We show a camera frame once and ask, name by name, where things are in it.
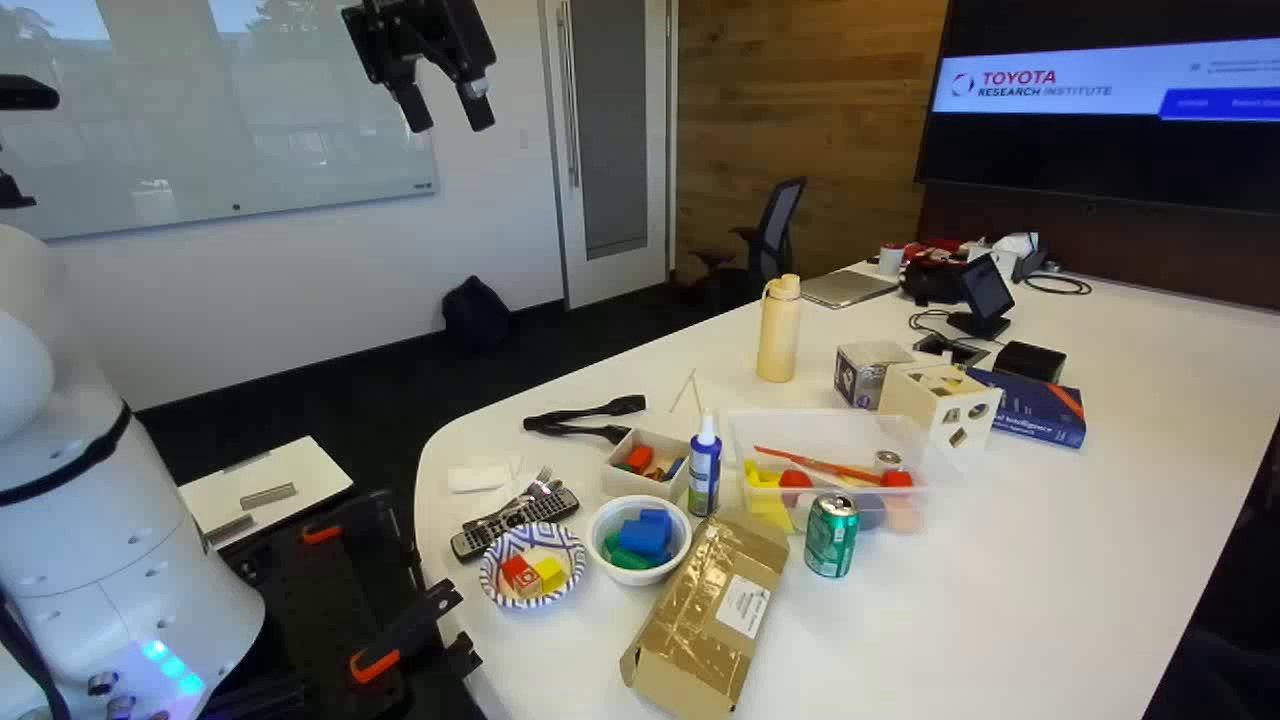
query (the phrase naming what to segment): office chair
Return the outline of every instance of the office chair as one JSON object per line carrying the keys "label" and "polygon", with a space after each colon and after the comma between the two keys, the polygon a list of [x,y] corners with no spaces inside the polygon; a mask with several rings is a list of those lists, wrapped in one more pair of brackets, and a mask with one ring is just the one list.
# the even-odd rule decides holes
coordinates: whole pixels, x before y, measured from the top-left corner
{"label": "office chair", "polygon": [[707,265],[707,275],[695,281],[695,289],[754,300],[772,275],[791,272],[791,217],[798,207],[802,184],[807,178],[778,180],[764,203],[758,224],[730,229],[747,243],[747,268],[730,268],[730,251],[693,251]]}

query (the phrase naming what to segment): bottle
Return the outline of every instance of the bottle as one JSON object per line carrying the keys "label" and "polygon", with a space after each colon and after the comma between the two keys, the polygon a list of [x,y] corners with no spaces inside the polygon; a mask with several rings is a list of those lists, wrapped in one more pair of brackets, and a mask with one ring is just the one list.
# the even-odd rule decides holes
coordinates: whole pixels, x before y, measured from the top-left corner
{"label": "bottle", "polygon": [[703,415],[703,430],[687,441],[687,516],[717,516],[718,506],[718,437],[717,421]]}
{"label": "bottle", "polygon": [[798,339],[798,275],[784,272],[767,281],[758,296],[754,376],[767,385],[786,385],[794,376],[794,339]]}

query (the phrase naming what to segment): door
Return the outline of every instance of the door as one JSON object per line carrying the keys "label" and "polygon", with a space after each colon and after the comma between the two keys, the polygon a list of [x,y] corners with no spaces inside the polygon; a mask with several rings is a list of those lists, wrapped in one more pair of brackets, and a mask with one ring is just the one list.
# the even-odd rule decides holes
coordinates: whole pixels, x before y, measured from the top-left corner
{"label": "door", "polygon": [[567,309],[666,272],[666,0],[542,0]]}

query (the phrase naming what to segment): blue plate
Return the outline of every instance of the blue plate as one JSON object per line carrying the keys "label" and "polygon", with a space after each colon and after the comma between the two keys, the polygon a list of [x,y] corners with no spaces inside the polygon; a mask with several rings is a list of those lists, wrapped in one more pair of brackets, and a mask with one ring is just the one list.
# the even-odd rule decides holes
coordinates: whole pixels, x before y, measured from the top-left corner
{"label": "blue plate", "polygon": [[[567,582],[553,595],[516,595],[516,594],[504,588],[500,566],[509,557],[527,553],[527,547],[562,553]],[[567,527],[559,527],[559,526],[518,526],[518,527],[509,527],[500,539],[488,544],[488,553],[480,560],[480,588],[495,608],[533,611],[533,608],[546,608],[546,604],[559,604],[562,595],[573,595],[579,588],[579,582],[582,582],[582,567],[588,567],[588,547],[575,535],[567,535]]]}

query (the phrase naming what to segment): green can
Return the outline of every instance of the green can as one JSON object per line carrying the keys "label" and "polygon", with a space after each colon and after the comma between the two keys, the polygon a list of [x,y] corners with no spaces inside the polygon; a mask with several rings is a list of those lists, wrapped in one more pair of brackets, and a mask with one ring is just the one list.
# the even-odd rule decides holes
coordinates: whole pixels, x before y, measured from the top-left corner
{"label": "green can", "polygon": [[840,582],[853,567],[853,547],[854,547],[854,506],[835,494],[814,497],[802,527],[802,566],[814,577]]}

